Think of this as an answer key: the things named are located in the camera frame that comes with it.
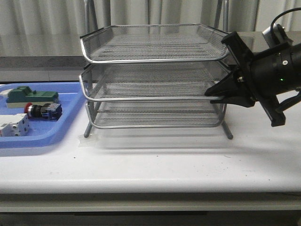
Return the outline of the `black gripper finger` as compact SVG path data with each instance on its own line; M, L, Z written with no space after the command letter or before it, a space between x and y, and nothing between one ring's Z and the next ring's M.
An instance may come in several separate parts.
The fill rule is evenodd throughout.
M239 85L235 80L237 71L230 72L221 81L208 88L205 92L207 97L234 97L239 95Z
M227 90L222 92L210 91L210 96L222 97L219 100L211 100L210 103L212 104L232 104L247 108L253 107L255 105L255 101L252 100L250 93L245 92L244 90Z

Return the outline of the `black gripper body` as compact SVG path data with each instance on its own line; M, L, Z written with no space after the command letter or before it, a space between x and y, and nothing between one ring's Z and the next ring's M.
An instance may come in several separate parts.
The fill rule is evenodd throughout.
M286 90L286 76L282 62L286 59L286 43L260 53L253 53L236 32L222 39L231 54L237 71L235 80L239 90L249 92L253 101L258 101L273 127L285 124L285 115L280 110L277 95Z

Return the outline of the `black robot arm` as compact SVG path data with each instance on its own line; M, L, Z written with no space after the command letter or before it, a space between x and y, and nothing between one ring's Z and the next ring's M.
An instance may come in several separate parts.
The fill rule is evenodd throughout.
M284 111L301 101L297 94L283 102L277 95L301 89L301 46L284 41L254 54L237 32L222 39L236 61L232 71L205 96L220 96L220 104L253 107L259 102L273 127L285 124Z

